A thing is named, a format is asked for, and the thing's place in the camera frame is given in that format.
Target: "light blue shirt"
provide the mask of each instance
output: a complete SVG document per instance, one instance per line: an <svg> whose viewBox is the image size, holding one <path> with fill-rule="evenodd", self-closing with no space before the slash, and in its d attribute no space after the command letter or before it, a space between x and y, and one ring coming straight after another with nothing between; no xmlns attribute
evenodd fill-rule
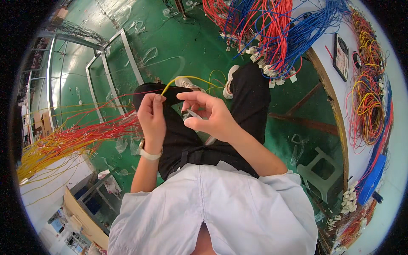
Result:
<svg viewBox="0 0 408 255"><path fill-rule="evenodd" d="M256 179L220 161L186 164L152 192L127 193L109 255L190 255L205 222L217 254L314 254L317 226L300 176Z"/></svg>

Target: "green epoxy floor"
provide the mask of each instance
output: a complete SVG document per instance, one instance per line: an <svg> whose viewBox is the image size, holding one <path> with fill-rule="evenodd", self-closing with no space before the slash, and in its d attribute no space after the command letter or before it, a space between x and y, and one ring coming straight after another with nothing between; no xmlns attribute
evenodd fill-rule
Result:
<svg viewBox="0 0 408 255"><path fill-rule="evenodd" d="M226 44L218 38L219 28L204 16L200 6L188 13L189 19L187 21L179 16L170 19L164 17L162 14L164 8L165 5L160 0L74 0L68 7L69 12L66 20L95 30L107 39L124 27L132 53L145 82L161 80L167 83L178 75L193 75L208 80L212 70L220 70L227 76L229 69L233 65L242 65L249 61L249 55L247 54L232 59L237 53L236 50L225 51ZM130 28L131 23L136 21L143 22L142 26L145 27L143 33L136 34L135 29ZM56 48L58 49L60 45L62 45L62 41L57 41ZM88 105L93 102L85 73L85 67L93 56L93 50L90 48L73 43L68 44L62 66L61 93L59 92L60 78L53 80L53 100L54 106L57 106L55 112L57 114L62 112L62 116L57 117L59 124L77 112L89 111L93 108L93 105ZM60 76L62 59L61 54L55 54L52 66L53 77ZM118 95L132 93L138 84L131 65L127 64L128 57L120 37L112 43L110 55L107 59ZM300 62L298 61L295 67L298 68L299 65ZM224 83L224 77L218 71L213 72L211 78ZM317 72L312 64L305 60L303 60L302 69L297 78L298 81L293 84L288 79L284 85L270 89L271 112L284 114L319 82ZM91 66L91 79L97 101L99 103L106 102L110 88L101 58L98 58ZM208 88L208 85L204 82L196 80L193 80L193 82L203 88ZM37 84L38 88L40 88L41 83L37 82ZM76 88L80 91L81 100L83 101L81 106L79 106ZM223 98L222 89L211 89L211 94ZM35 92L32 111L45 108L46 98L46 86L44 84L42 90L37 89ZM131 96L126 96L121 99L121 102L123 105L127 105L127 109L130 110L131 103L129 99L131 99ZM106 108L103 110L103 114L110 118L110 116L119 115L119 112L114 108ZM320 88L294 116L335 125L333 112L323 88ZM79 118L70 119L67 126L74 125ZM90 121L94 121L93 123L99 122L96 112L89 113L81 121L81 124ZM289 169L296 172L296 165L290 163L295 146L291 142L294 134L299 134L303 139L309 139L309 142L304 146L304 152L298 163L307 165L317 155L314 149L318 146L332 156L340 166L343 166L341 144L338 137L307 129L297 124L269 118L264 145L280 157ZM91 161L98 172L107 169L103 158L106 158L107 163L113 167L118 167L120 170L126 169L129 172L127 176L119 176L114 173L115 179L123 189L122 193L125 193L130 190L134 176L132 166L137 167L139 156L131 155L130 145L120 155L115 149L115 144L116 141L103 142L97 150L98 155L92 157ZM324 174L326 166L320 167L321 169L318 169L317 172ZM158 178L157 183L159 184L161 181L161 178Z"/></svg>

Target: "wooden board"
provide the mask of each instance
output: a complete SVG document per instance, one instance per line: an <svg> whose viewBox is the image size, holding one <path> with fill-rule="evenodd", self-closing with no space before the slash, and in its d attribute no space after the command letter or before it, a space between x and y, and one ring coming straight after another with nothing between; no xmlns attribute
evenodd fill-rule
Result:
<svg viewBox="0 0 408 255"><path fill-rule="evenodd" d="M68 187L65 187L64 206L69 216L75 215L75 220L80 221L82 233L92 242L108 250L108 236L103 230L88 216L88 214L78 204Z"/></svg>

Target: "white plastic stool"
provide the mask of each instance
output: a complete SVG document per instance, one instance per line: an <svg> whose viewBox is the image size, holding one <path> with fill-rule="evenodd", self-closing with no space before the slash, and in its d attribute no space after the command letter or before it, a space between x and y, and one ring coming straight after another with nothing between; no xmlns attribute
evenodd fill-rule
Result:
<svg viewBox="0 0 408 255"><path fill-rule="evenodd" d="M309 182L315 186L320 191L320 197L327 203L327 193L331 186L339 179L343 174L343 169L339 167L336 162L326 153L324 153L319 147L316 147L315 150L319 153L307 166L299 164L297 166L298 173L302 176L306 188L310 189ZM326 180L322 179L316 173L312 171L312 168L319 162L319 160L327 160L333 167L334 172Z"/></svg>

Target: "white sneaker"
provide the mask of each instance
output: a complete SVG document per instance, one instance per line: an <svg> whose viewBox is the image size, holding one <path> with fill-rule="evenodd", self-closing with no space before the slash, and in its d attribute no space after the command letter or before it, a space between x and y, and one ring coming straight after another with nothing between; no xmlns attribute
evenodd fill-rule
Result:
<svg viewBox="0 0 408 255"><path fill-rule="evenodd" d="M229 92L229 86L231 84L232 81L232 74L238 70L239 65L235 65L233 67L231 67L230 71L228 72L228 81L227 84L225 84L224 90L222 91L222 95L225 97L225 99L232 99L234 94Z"/></svg>
<svg viewBox="0 0 408 255"><path fill-rule="evenodd" d="M174 83L176 84L177 87L188 88L188 89L192 89L194 91L200 90L201 92L204 92L204 93L207 94L205 89L202 89L202 88L198 87L197 85L194 85L189 79L187 79L185 77L175 80Z"/></svg>

